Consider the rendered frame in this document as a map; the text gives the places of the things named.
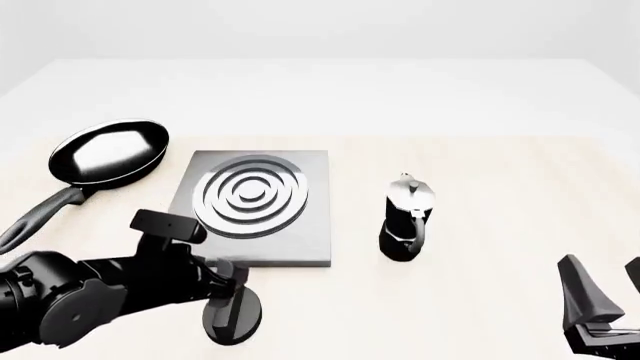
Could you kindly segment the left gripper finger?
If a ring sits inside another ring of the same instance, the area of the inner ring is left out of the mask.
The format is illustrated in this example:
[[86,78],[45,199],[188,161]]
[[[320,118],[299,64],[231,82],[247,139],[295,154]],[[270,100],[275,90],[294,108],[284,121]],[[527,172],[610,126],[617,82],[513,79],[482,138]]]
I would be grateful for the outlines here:
[[233,297],[245,288],[249,269],[231,260],[219,259],[214,272],[214,296]]
[[203,327],[209,338],[238,338],[240,296],[210,299],[203,311]]

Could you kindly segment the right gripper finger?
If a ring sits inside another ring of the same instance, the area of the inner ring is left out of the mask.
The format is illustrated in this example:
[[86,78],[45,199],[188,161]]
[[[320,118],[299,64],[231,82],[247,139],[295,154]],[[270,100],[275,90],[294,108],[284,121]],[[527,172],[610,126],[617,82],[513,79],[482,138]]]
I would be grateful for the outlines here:
[[625,315],[625,311],[598,287],[574,254],[562,257],[557,267],[563,292],[564,330],[588,323],[612,323]]
[[630,260],[624,268],[636,291],[640,294],[640,257]]

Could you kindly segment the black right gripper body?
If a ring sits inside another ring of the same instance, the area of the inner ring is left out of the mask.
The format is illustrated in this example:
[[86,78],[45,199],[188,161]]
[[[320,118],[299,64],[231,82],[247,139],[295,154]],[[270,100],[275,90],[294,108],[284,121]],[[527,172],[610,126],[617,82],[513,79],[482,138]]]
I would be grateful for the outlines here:
[[613,329],[609,323],[563,320],[564,336],[574,354],[640,355],[640,329]]

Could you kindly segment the flat grey stove plate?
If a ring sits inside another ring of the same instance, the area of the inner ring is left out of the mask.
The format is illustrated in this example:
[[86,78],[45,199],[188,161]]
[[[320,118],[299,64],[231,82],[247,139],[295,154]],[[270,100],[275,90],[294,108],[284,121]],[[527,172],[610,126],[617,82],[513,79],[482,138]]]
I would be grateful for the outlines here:
[[331,265],[325,150],[197,150],[168,211],[204,227],[193,252],[208,263]]

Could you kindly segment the black frying pan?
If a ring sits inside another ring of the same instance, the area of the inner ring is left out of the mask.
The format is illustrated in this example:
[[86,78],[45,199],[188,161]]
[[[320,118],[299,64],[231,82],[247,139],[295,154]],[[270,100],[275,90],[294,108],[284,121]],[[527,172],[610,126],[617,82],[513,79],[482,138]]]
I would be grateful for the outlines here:
[[170,141],[150,119],[116,119],[63,140],[48,159],[54,178],[68,185],[34,206],[0,234],[0,255],[37,233],[64,206],[80,206],[96,191],[120,188],[147,176],[163,160]]

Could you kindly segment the round black stove knob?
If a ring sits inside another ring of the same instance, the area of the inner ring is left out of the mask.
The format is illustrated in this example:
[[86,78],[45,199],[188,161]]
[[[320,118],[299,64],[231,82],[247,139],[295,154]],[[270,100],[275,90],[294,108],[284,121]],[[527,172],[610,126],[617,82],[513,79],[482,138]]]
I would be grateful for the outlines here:
[[238,320],[238,338],[210,338],[216,344],[233,346],[251,338],[259,328],[262,320],[262,305],[257,294],[245,287],[240,293],[240,309]]

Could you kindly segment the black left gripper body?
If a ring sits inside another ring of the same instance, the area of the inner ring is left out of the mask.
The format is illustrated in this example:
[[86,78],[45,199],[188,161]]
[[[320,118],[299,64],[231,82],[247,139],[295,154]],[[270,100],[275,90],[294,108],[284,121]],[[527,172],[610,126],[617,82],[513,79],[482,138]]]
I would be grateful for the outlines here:
[[206,266],[201,257],[192,254],[192,246],[186,246],[187,293],[189,302],[203,299],[224,300],[224,281]]

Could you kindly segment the black and silver moka pot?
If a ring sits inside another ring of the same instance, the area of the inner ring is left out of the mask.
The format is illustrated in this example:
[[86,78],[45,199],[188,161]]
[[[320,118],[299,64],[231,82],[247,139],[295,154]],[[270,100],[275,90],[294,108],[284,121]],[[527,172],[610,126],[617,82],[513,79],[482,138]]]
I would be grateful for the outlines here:
[[390,183],[378,238],[382,254],[401,263],[410,262],[420,254],[435,200],[429,185],[409,173],[401,173],[399,179]]

